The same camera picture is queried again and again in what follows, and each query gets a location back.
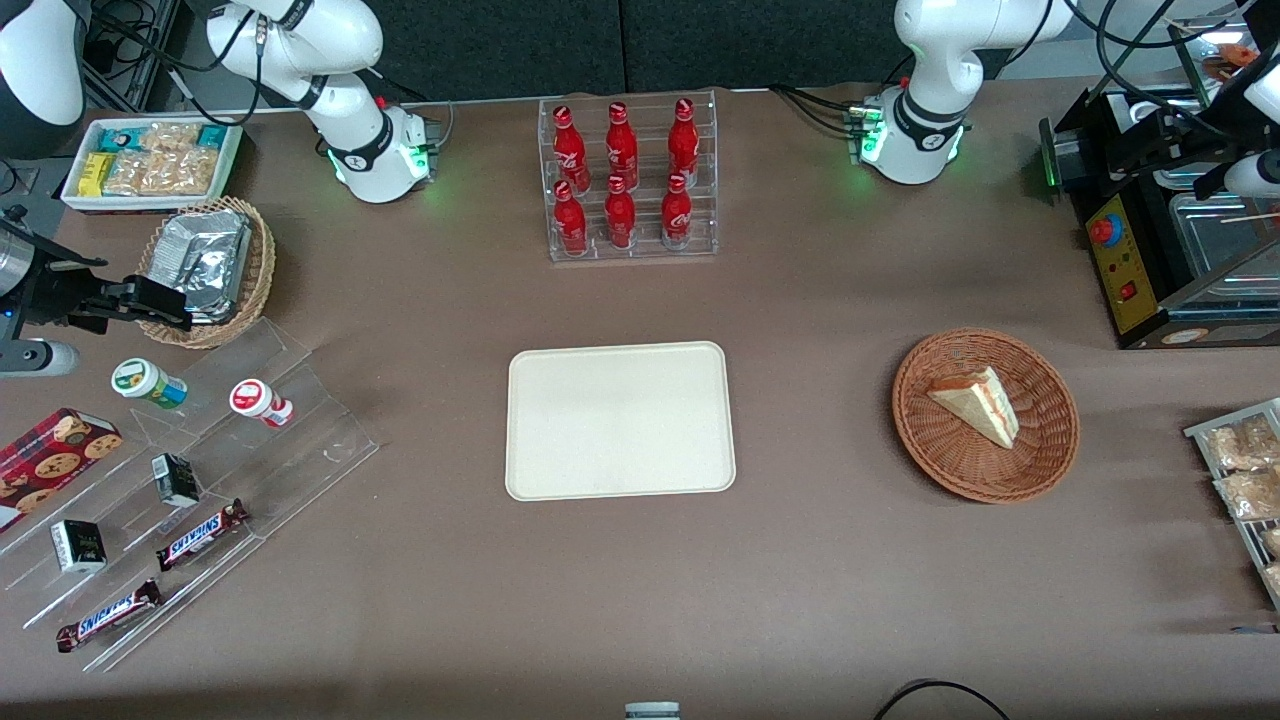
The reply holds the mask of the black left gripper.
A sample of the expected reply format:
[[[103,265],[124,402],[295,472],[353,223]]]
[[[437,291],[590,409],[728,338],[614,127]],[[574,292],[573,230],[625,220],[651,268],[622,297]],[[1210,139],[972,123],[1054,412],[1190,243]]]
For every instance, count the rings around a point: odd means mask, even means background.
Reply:
[[[1158,132],[1167,141],[1196,141],[1196,149],[1262,152],[1268,150],[1268,117],[1243,94],[1219,92],[1199,114],[1129,94],[1103,94],[1105,108],[1119,133],[1128,132],[1158,110]]]

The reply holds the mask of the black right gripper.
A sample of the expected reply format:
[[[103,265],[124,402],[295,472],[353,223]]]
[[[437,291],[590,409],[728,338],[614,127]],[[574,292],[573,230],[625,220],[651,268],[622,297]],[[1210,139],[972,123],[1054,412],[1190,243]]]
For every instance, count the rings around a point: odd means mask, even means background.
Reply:
[[[151,322],[189,331],[187,297],[145,275],[108,283],[106,266],[19,225],[3,227],[3,336],[26,325],[59,325],[105,334],[110,322]]]

